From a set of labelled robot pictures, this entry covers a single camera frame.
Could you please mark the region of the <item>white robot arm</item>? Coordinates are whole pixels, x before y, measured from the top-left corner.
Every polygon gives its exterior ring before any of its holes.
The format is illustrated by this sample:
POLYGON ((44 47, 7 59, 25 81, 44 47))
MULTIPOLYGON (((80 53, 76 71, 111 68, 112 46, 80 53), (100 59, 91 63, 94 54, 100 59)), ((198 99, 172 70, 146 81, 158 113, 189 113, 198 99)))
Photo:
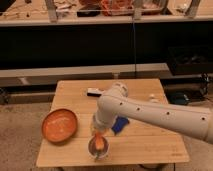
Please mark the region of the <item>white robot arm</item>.
POLYGON ((114 83, 97 100, 93 125, 101 132, 118 116, 142 121, 213 144, 213 111, 208 108, 144 102, 128 98, 128 89, 114 83))

